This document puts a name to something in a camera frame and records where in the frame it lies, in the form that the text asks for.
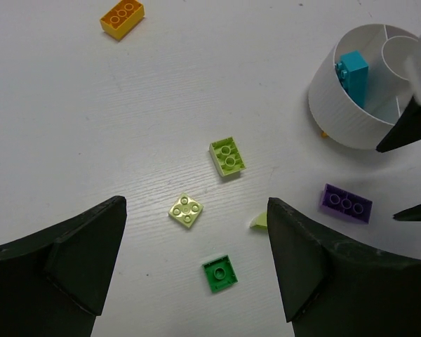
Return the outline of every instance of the cyan lego brick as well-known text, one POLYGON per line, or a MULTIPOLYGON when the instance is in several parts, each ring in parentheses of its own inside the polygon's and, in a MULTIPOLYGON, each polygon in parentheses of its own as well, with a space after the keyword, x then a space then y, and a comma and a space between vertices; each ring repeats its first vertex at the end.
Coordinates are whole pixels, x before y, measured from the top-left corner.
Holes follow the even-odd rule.
POLYGON ((338 79, 349 97, 363 109, 368 84, 368 63, 358 51, 340 56, 335 64, 338 79))
POLYGON ((373 202, 341 188, 326 184, 320 207, 343 218, 369 223, 373 202))

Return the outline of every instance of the lego stud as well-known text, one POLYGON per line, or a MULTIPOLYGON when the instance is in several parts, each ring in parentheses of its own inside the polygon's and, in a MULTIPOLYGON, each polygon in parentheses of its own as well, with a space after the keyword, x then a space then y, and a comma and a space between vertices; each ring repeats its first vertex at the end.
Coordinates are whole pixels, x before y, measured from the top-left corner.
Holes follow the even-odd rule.
POLYGON ((355 214, 362 214, 363 206, 360 204, 354 204, 354 206, 352 207, 352 210, 354 211, 355 214))
POLYGON ((232 169, 232 167, 234 167, 234 165, 236 164, 236 160, 232 157, 228 157, 225 159, 225 169, 232 169))
POLYGON ((336 194, 331 194, 331 195, 329 196, 329 202, 330 202, 332 205, 338 205, 338 204, 340 203, 340 197, 339 197, 339 196, 337 196, 336 194))
POLYGON ((222 154, 222 158, 226 158, 231 154, 231 148, 229 146, 223 146, 220 149, 220 153, 222 154))
POLYGON ((216 268, 213 271, 213 276, 215 276, 216 279, 224 279, 226 276, 226 272, 223 268, 216 268))
POLYGON ((344 209, 350 209, 352 207, 352 203, 348 199, 343 199, 342 200, 342 207, 344 209))

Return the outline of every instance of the green lego brick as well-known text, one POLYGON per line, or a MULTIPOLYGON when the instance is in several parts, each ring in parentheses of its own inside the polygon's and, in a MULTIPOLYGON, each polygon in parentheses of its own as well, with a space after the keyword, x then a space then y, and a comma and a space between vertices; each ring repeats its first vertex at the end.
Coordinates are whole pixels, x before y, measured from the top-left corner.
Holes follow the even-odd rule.
POLYGON ((204 263, 203 267, 209 287, 213 293, 217 293, 238 282, 228 255, 204 263))
POLYGON ((232 137, 211 143, 209 152, 218 173, 222 177, 240 172, 246 168, 232 137))
POLYGON ((256 230, 267 230, 267 212, 260 214, 250 225, 251 228, 256 230))
POLYGON ((203 205, 193 200, 185 193, 181 193, 175 204, 171 206, 168 215, 190 228, 203 210, 203 205))

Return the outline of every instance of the small orange piece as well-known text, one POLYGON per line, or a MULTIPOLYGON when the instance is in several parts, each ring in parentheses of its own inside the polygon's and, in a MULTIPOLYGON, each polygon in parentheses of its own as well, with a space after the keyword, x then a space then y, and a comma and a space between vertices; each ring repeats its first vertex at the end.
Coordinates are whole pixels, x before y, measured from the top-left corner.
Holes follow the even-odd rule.
POLYGON ((103 30, 120 41, 144 17, 143 5, 136 0, 121 0, 112 10, 100 19, 103 30))

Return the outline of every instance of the lego brick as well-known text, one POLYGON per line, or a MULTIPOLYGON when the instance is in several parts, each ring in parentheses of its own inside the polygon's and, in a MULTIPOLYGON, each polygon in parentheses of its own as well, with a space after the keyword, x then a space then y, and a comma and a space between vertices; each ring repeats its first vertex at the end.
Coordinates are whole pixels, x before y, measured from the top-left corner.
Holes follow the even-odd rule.
POLYGON ((204 206, 193 200, 185 193, 181 193, 175 204, 171 206, 168 215, 173 219, 182 223, 185 227, 190 228, 200 215, 204 206))
POLYGON ((251 222, 251 228, 256 230, 267 230, 267 212, 260 214, 256 219, 251 222))
POLYGON ((228 255, 204 263, 203 268, 210 290, 213 293, 217 293, 238 282, 228 255))
POLYGON ((211 143, 209 152, 218 173, 222 177, 240 172, 246 168, 232 137, 211 143))
POLYGON ((365 106, 368 68, 368 63, 358 51, 341 55, 340 61, 335 64, 335 71, 343 89, 361 108, 365 106))
POLYGON ((320 207, 343 218, 369 223, 373 202, 341 188, 326 184, 320 207))
POLYGON ((121 0, 100 19, 103 30, 120 41, 144 17, 143 5, 135 0, 121 0))

